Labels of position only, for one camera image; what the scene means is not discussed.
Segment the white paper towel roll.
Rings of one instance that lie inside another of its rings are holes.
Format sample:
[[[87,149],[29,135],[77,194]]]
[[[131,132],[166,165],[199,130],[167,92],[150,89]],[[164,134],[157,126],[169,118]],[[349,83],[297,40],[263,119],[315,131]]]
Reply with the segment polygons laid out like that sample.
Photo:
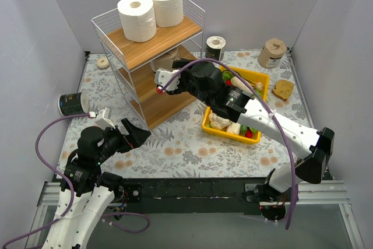
[[[117,9],[126,39],[142,43],[155,36],[157,28],[152,0],[120,0]]]
[[[152,0],[156,24],[159,27],[173,27],[184,18],[182,0]]]

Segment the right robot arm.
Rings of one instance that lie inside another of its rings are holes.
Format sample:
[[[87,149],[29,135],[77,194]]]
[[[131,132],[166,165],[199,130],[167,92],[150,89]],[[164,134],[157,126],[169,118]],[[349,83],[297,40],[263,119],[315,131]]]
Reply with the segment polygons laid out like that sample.
[[[227,85],[214,59],[182,59],[175,70],[157,70],[154,79],[159,93],[188,92],[210,107],[217,116],[253,128],[284,145],[290,161],[267,176],[265,183],[249,192],[260,201],[277,201],[288,190],[291,203],[297,202],[302,181],[319,184],[333,151],[335,133],[296,123],[270,109],[260,95]]]

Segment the brown printed paper roll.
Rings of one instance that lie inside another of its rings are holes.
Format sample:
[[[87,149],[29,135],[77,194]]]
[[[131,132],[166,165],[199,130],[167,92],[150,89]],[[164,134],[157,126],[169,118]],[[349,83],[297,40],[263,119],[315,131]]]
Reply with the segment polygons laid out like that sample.
[[[150,62],[150,67],[154,73],[156,73],[159,68],[171,71],[173,69],[173,62],[178,59],[179,53],[178,48],[176,47],[152,60]]]

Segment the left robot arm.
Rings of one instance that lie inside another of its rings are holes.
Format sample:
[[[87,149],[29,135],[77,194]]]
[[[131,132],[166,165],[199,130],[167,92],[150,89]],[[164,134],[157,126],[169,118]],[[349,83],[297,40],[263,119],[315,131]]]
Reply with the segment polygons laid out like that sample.
[[[121,122],[126,134],[110,122],[103,128],[91,126],[80,133],[60,183],[56,223],[51,225],[43,248],[86,248],[110,203],[124,208],[128,202],[140,202],[139,184],[127,184],[121,176],[101,171],[101,165],[111,156],[141,147],[151,135],[126,118]]]

